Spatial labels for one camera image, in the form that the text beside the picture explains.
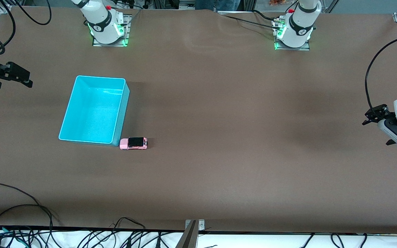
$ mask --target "cyan plastic bin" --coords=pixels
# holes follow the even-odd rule
[[[125,79],[77,76],[59,139],[118,146],[129,95]]]

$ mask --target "toy car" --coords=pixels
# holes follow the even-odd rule
[[[148,139],[144,137],[139,138],[123,138],[120,140],[119,148],[122,150],[131,149],[146,149],[148,145]]]

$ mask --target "metal mounting plate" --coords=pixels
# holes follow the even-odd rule
[[[185,229],[188,227],[189,223],[192,220],[186,220],[185,221]],[[205,229],[205,220],[198,220],[198,230],[203,231]]]
[[[397,13],[393,13],[393,20],[394,20],[394,22],[397,22],[396,14],[397,14]]]
[[[131,14],[123,15],[123,23],[127,23],[127,24],[122,27],[124,29],[124,35],[119,39],[117,39],[117,41],[111,44],[102,44],[93,37],[93,46],[94,47],[127,47],[128,39],[130,38],[131,19],[132,19]]]
[[[280,22],[271,21],[273,27],[282,27]],[[288,47],[280,39],[277,39],[278,30],[274,29],[274,46],[275,50],[292,50],[292,51],[309,51],[309,41],[306,41],[301,47]]]

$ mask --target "brown table surface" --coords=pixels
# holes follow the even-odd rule
[[[390,15],[322,14],[310,52],[295,52],[274,50],[268,28],[211,11],[144,10],[128,47],[92,47],[78,9],[52,11],[42,27],[13,8],[16,35],[0,63],[23,66],[34,85],[0,89],[0,182],[52,208],[56,225],[129,216],[160,229],[200,218],[211,230],[397,232],[397,145],[361,125],[367,66],[397,38]],[[2,16],[0,39],[10,31]],[[127,80],[122,137],[148,137],[149,149],[58,140],[77,75]],[[375,62],[369,88],[374,105],[393,109],[397,43]],[[23,203],[32,201],[0,187],[0,211]],[[47,218],[28,208],[0,224]]]

